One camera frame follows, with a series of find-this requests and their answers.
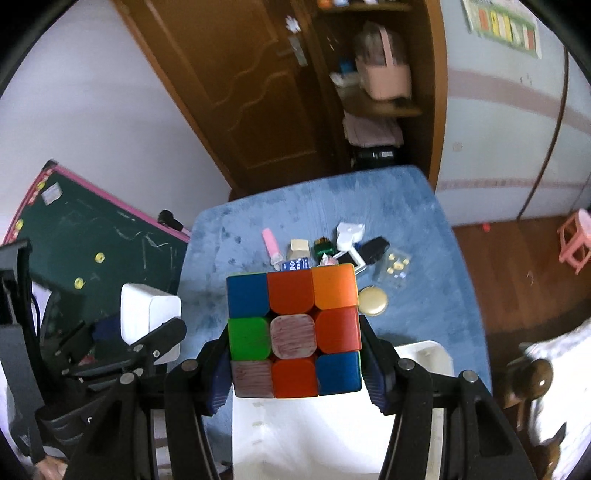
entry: pink basket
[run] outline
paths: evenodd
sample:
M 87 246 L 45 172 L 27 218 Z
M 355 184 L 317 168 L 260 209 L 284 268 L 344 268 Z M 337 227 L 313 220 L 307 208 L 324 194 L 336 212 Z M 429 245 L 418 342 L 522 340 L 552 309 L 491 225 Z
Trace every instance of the pink basket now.
M 374 100 L 410 98 L 412 93 L 410 68 L 408 65 L 394 65 L 388 33 L 384 27 L 380 27 L 379 32 L 384 45 L 386 65 L 366 65 L 362 60 L 356 59 L 361 86 Z

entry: chalkboard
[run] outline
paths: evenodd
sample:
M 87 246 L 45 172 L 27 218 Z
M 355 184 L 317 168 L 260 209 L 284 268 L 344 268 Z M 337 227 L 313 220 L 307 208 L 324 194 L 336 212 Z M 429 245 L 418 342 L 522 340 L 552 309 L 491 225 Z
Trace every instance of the chalkboard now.
M 188 237 L 50 162 L 31 186 L 4 243 L 28 238 L 31 278 L 54 292 L 46 335 L 117 315 L 121 287 L 176 294 Z

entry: pink stool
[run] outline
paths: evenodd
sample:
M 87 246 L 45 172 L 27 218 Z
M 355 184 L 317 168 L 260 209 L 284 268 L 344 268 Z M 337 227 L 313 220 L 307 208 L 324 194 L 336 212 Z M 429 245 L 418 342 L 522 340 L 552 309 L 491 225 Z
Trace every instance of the pink stool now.
M 560 255 L 558 260 L 566 262 L 579 275 L 585 263 L 591 258 L 591 216 L 584 209 L 574 212 L 558 229 Z

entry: stripe on wall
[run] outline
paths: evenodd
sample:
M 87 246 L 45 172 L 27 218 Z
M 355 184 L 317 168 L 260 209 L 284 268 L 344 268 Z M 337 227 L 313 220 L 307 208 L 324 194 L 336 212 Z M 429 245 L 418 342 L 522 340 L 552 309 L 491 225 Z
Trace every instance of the stripe on wall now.
M 500 103 L 556 119 L 560 98 L 521 83 L 468 70 L 448 70 L 447 94 L 453 98 Z M 566 106 L 562 125 L 591 135 L 591 118 Z
M 497 189 L 503 187 L 533 188 L 535 179 L 476 179 L 476 180 L 440 180 L 437 191 L 462 189 Z M 538 188 L 543 189 L 577 189 L 585 187 L 585 182 L 542 180 Z

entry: white box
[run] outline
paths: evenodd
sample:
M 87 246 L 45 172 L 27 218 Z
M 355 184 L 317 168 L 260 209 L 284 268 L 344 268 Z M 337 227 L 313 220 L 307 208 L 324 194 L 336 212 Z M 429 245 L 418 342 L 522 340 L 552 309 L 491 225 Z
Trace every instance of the white box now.
M 397 346 L 401 358 L 453 375 L 437 342 Z M 236 480 L 377 479 L 394 415 L 383 416 L 363 383 L 358 392 L 313 398 L 239 398 L 232 394 L 232 456 Z M 426 480 L 439 480 L 444 411 L 433 410 Z
M 181 316 L 181 299 L 165 291 L 140 283 L 121 288 L 121 338 L 131 345 L 173 317 Z M 161 355 L 154 365 L 176 360 L 180 343 Z

